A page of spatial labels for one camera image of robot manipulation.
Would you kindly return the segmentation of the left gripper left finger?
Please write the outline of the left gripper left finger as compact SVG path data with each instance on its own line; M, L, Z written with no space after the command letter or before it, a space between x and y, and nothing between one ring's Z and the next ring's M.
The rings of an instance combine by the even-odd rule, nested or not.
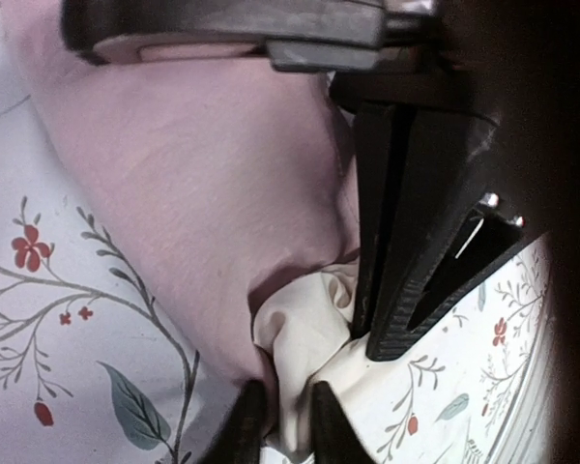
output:
M260 462L261 438L267 418L265 386L257 380L245 383L226 421L211 445L215 464Z

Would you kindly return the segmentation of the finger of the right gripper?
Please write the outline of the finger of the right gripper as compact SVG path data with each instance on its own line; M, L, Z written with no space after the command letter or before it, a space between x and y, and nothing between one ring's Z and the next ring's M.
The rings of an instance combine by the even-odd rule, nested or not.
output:
M405 355L530 241L528 196L471 114L413 106L406 166L366 356Z
M373 322L415 117L407 104L364 102L354 120L361 247L354 338Z

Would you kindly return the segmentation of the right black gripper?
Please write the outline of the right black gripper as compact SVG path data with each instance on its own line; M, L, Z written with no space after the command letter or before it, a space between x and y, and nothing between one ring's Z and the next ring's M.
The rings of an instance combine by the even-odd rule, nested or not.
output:
M506 170L531 218L580 242L580 1L443 1L404 39L413 72L343 73L333 100L475 120L466 159Z

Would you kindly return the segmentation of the pink and white underwear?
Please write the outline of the pink and white underwear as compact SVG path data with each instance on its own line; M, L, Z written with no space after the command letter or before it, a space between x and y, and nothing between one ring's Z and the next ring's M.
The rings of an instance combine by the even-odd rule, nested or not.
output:
M267 361L251 313L307 298L349 310L354 163L322 79L264 63L95 69L66 52L56 1L0 1L57 159L207 365Z

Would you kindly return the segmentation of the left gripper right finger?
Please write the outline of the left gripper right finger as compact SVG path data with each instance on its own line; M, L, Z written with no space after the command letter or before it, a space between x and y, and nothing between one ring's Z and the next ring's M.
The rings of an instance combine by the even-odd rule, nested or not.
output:
M375 463L347 419L332 387L325 381L312 386L310 427L315 463Z

